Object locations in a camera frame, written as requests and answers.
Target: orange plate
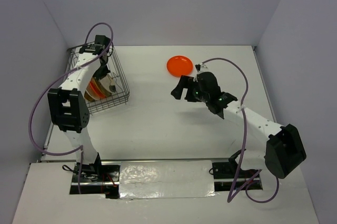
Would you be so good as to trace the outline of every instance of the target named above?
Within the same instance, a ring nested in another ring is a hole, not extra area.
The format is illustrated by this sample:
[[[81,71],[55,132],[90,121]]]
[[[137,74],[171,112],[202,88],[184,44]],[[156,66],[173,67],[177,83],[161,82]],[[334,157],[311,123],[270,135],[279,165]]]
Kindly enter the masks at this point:
[[[96,80],[95,78],[92,78],[91,81],[94,81],[95,86],[98,87],[98,89],[101,91],[101,93],[103,95],[105,95],[105,97],[107,98],[108,96],[111,96],[111,92],[109,92],[108,90],[106,90],[103,85],[101,84],[100,81]]]
[[[170,58],[167,61],[166,67],[170,74],[176,77],[189,75],[193,71],[193,63],[191,60],[182,55],[176,55]]]
[[[91,89],[100,97],[100,99],[106,98],[106,96],[100,91],[100,88],[95,84],[93,79],[89,82]]]
[[[86,92],[93,100],[100,100],[100,97],[93,91],[90,84],[87,86]]]
[[[88,94],[87,91],[84,92],[84,98],[87,99],[89,102],[94,102],[95,100]]]

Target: black mount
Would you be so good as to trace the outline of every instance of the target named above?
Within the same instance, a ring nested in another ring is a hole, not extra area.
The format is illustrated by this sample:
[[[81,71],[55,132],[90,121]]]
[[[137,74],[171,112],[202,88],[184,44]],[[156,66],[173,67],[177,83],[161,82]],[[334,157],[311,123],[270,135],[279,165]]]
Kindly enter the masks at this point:
[[[269,135],[264,158],[268,170],[281,179],[300,165],[306,153],[297,128],[289,124],[278,134]]]
[[[52,122],[61,131],[70,130],[80,133],[82,128],[88,125],[89,110],[80,91],[50,89],[47,96]]]
[[[77,173],[78,173],[79,169],[80,169],[80,163],[77,162],[76,167],[75,167],[75,171],[77,171]],[[100,154],[97,153],[97,157],[96,157],[96,160],[95,160],[94,163],[82,165],[82,172],[81,173],[85,173],[87,175],[101,176],[102,170],[103,170],[103,166],[102,166],[102,162],[101,162],[101,157],[100,157]]]

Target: dish rack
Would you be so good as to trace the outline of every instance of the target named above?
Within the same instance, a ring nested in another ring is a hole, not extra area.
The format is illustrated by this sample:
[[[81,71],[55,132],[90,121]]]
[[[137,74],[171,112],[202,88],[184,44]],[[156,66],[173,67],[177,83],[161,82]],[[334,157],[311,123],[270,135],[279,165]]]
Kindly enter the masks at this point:
[[[67,71],[74,68],[78,60],[80,48],[82,46],[83,44],[71,47],[67,50],[67,55],[69,56]],[[107,67],[110,70],[109,75],[115,82],[116,92],[105,99],[100,99],[94,102],[89,102],[87,99],[85,99],[85,103],[91,115],[110,109],[119,104],[126,104],[128,101],[130,90],[114,45],[112,45],[109,49]]]

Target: metal wire basket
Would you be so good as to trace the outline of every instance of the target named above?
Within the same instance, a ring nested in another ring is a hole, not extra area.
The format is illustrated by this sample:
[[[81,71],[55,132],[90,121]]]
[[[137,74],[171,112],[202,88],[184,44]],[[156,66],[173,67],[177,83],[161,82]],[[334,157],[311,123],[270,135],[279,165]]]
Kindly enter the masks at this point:
[[[79,50],[82,46],[83,44],[71,47],[67,50],[67,54],[69,55],[67,71],[71,70],[75,66],[78,60]],[[130,90],[120,60],[118,59],[116,49],[113,45],[109,50],[109,60],[107,67],[110,70],[109,75],[115,82],[116,92],[105,99],[100,99],[94,102],[85,100],[91,115],[112,108],[119,104],[125,104],[128,101]]]

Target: cable clip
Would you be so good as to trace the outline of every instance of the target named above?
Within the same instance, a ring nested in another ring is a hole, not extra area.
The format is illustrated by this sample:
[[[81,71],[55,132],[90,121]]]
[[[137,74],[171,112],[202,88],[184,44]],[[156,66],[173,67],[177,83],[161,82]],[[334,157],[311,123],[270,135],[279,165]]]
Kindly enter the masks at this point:
[[[241,112],[241,110],[244,109],[244,108],[246,108],[246,106],[245,106],[245,105],[241,105],[241,106],[239,107],[239,109],[238,109],[235,113]]]
[[[76,70],[83,69],[82,65],[77,65]]]

